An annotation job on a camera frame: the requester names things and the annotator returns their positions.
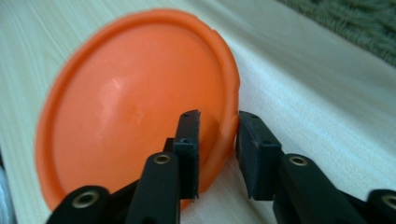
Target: round orange object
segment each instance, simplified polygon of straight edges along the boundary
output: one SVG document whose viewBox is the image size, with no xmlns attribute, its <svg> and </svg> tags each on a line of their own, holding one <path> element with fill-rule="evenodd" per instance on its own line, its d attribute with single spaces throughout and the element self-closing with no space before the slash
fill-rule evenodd
<svg viewBox="0 0 396 224">
<path fill-rule="evenodd" d="M 138 179 L 193 109 L 205 191 L 233 148 L 238 88 L 226 43 L 190 14 L 152 10 L 108 25 L 67 63 L 39 121 L 35 162 L 49 208 L 85 185 L 114 192 Z"/>
</svg>

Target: dark green textured fabric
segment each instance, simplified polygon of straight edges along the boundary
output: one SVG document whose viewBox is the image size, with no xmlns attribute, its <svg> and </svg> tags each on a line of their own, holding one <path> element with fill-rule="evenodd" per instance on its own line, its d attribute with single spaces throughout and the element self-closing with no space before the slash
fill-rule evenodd
<svg viewBox="0 0 396 224">
<path fill-rule="evenodd" d="M 396 0 L 278 0 L 396 66 Z"/>
</svg>

